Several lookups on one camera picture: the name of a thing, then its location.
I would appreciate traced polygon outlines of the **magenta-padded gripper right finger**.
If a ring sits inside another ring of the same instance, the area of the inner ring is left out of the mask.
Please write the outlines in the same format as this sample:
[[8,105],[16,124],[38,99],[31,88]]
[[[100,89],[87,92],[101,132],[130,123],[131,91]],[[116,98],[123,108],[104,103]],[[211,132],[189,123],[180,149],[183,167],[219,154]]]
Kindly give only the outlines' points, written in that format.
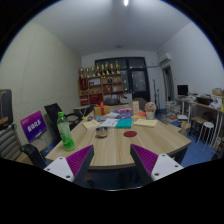
[[167,154],[157,155],[138,145],[130,145],[130,154],[144,185],[182,169],[182,166]]

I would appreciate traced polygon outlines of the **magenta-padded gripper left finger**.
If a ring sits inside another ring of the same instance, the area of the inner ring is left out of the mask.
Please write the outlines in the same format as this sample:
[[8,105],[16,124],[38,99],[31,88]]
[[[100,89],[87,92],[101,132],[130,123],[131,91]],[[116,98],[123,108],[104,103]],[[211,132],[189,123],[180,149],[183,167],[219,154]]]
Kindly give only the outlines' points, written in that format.
[[67,158],[58,157],[45,168],[45,171],[77,185],[88,184],[93,186],[93,181],[87,177],[93,156],[94,146],[89,145]]

